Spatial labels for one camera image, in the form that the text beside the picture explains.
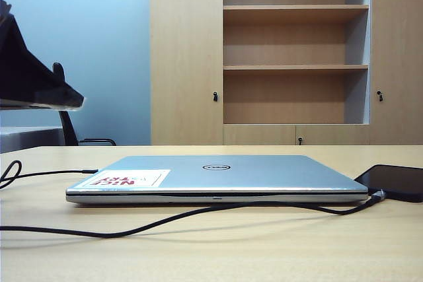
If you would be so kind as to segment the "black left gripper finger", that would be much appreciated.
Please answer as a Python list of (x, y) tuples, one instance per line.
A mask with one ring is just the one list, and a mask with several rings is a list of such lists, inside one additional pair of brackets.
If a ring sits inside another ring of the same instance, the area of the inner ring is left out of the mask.
[(46, 104), (84, 103), (84, 96), (50, 71), (26, 47), (9, 15), (1, 25), (1, 99)]
[(57, 111), (74, 111), (81, 108), (81, 103), (76, 104), (46, 104), (37, 102), (25, 102), (19, 100), (1, 99), (1, 110), (57, 110)]

